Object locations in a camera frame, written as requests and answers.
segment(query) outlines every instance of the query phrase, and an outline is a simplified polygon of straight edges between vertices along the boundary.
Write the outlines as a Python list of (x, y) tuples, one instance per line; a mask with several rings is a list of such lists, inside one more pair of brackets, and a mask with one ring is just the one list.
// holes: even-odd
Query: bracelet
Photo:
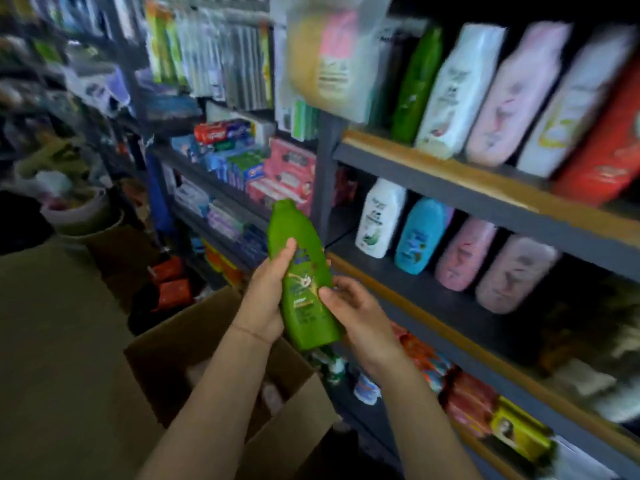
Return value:
[(236, 330), (241, 330), (245, 333), (248, 333), (249, 335), (251, 335), (253, 338), (260, 340), (261, 342), (264, 342), (265, 344), (267, 344), (269, 347), (271, 347), (273, 344), (268, 341), (267, 339), (263, 339), (260, 335), (258, 335), (257, 333), (252, 332), (251, 330), (247, 330), (246, 328), (240, 326), (240, 325), (236, 325), (235, 323), (231, 323), (230, 328), (233, 327)]

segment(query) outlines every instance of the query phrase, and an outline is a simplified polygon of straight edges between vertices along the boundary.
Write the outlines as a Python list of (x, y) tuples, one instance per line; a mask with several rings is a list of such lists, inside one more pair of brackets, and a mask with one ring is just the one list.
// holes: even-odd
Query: person's right hand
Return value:
[(404, 349), (388, 316), (362, 284), (346, 276), (334, 277), (333, 284), (337, 289), (323, 287), (319, 297), (344, 325), (357, 359), (380, 384), (399, 361), (406, 361)]

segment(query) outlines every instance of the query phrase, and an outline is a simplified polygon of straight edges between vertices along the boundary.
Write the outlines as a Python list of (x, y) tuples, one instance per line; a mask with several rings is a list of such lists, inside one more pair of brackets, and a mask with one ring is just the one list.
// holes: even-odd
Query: red bottle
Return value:
[(552, 192), (587, 205), (617, 197), (640, 173), (640, 57), (627, 68), (609, 106)]

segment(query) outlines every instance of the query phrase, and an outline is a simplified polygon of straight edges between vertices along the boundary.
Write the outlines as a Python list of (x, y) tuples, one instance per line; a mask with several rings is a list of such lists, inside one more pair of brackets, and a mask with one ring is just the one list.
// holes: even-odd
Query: blue bottle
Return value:
[(432, 198), (422, 197), (406, 218), (396, 249), (395, 263), (409, 274), (420, 273), (431, 258), (453, 209)]

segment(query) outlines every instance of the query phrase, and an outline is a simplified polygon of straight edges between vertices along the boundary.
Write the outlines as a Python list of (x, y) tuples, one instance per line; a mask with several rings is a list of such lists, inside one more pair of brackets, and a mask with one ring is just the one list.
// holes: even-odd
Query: person's left hand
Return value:
[(282, 279), (296, 252), (296, 240), (290, 237), (287, 246), (271, 261), (265, 259), (253, 272), (234, 324), (256, 334), (272, 344), (284, 331), (278, 305), (282, 298)]

